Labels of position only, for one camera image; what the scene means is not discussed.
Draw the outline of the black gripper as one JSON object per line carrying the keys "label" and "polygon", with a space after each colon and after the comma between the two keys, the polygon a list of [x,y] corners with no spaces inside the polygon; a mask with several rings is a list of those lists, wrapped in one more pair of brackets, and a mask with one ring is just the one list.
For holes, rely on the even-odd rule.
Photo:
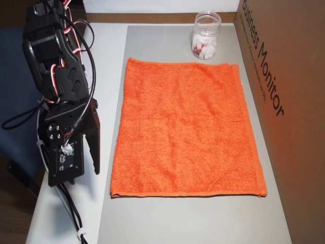
{"label": "black gripper", "polygon": [[[85,136],[93,160],[94,172],[100,173],[100,120],[97,113],[98,102],[91,99],[89,107],[75,129],[73,125],[84,111],[87,102],[60,103],[44,115],[44,142],[47,145],[63,145],[66,140],[71,144],[78,136]],[[75,184],[75,179],[52,178],[48,179],[50,187],[64,184]]]}

